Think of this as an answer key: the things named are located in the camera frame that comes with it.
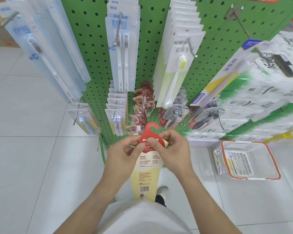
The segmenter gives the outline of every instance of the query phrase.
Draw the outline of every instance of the white floor tile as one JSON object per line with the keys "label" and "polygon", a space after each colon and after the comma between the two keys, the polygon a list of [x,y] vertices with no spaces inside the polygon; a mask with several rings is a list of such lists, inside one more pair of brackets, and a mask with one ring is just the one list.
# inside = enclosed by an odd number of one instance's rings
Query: white floor tile
{"label": "white floor tile", "polygon": [[243,234],[293,234],[293,222],[248,225],[238,228]]}
{"label": "white floor tile", "polygon": [[226,174],[216,175],[225,213],[235,225],[293,221],[293,192],[280,173],[278,181],[238,180]]}
{"label": "white floor tile", "polygon": [[[191,148],[191,161],[193,169],[204,187],[211,194],[216,203],[223,208],[207,148]],[[190,229],[197,228],[182,186],[175,175],[166,168],[162,169],[160,172],[158,186],[163,185],[169,188],[169,198],[165,203],[166,206],[184,220]]]}
{"label": "white floor tile", "polygon": [[54,137],[0,137],[0,233],[26,233],[54,143]]}
{"label": "white floor tile", "polygon": [[9,75],[24,75],[24,76],[36,76],[45,77],[40,68],[33,60],[30,60],[26,53],[23,53],[15,65],[12,67]]}
{"label": "white floor tile", "polygon": [[58,136],[97,137],[97,135],[86,134],[77,124],[73,126],[73,122],[74,120],[69,116],[67,112],[65,112]]}
{"label": "white floor tile", "polygon": [[269,147],[293,190],[293,145],[271,145]]}
{"label": "white floor tile", "polygon": [[46,78],[0,75],[0,136],[57,136],[65,109]]}
{"label": "white floor tile", "polygon": [[0,47],[0,74],[8,74],[22,53],[21,48]]}
{"label": "white floor tile", "polygon": [[58,137],[27,234],[53,233],[90,194],[104,164],[98,138]]}

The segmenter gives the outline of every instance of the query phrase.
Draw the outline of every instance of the green pegboard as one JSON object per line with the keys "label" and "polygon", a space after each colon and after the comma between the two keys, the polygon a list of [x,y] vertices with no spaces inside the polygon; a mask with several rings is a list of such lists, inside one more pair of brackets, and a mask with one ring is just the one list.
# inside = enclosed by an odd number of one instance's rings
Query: green pegboard
{"label": "green pegboard", "polygon": [[[235,7],[245,5],[239,18],[254,39],[272,39],[293,18],[293,0],[279,0],[275,4],[251,0],[195,1],[206,35],[197,52],[198,57],[193,61],[183,82],[189,102],[247,40],[236,20],[225,19],[232,4]],[[91,76],[91,81],[86,84],[84,100],[90,105],[96,118],[104,120],[101,124],[102,134],[107,144],[111,145],[122,137],[113,135],[104,111],[109,83],[113,78],[105,29],[107,2],[108,0],[62,0]],[[152,80],[169,3],[170,0],[139,0],[141,23],[136,89],[141,82]],[[133,97],[133,93],[128,94],[129,114],[133,113]],[[148,117],[148,121],[159,123],[157,109]],[[186,126],[180,125],[176,130],[180,132]]]}

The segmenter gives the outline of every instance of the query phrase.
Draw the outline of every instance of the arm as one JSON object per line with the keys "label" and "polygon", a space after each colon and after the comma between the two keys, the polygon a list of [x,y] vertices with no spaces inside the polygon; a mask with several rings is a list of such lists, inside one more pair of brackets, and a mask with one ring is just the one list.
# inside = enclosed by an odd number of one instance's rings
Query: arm
{"label": "arm", "polygon": [[101,181],[54,234],[86,234],[96,230],[113,197],[131,176],[145,147],[145,143],[138,145],[139,138],[129,136],[109,147]]}
{"label": "arm", "polygon": [[147,142],[160,154],[166,167],[175,174],[182,185],[199,232],[201,234],[241,234],[195,174],[191,163],[188,140],[175,130],[164,131],[159,135],[169,142],[169,148],[164,148],[154,138],[148,138]]}

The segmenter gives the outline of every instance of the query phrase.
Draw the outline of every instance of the white plastic basket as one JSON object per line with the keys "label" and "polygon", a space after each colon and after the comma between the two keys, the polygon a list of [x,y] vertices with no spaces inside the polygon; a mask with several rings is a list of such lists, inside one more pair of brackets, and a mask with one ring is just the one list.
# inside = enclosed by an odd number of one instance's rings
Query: white plastic basket
{"label": "white plastic basket", "polygon": [[277,163],[268,146],[261,142],[223,140],[214,150],[219,174],[234,179],[280,180]]}

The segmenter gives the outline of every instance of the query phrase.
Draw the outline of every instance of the person's left hand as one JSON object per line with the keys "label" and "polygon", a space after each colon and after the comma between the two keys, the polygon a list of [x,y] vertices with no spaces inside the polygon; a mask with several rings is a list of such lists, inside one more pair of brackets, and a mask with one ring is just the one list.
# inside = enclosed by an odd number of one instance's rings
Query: person's left hand
{"label": "person's left hand", "polygon": [[139,144],[140,137],[128,136],[111,145],[107,151],[102,180],[117,189],[116,193],[131,176],[136,161],[145,147],[145,143]]}

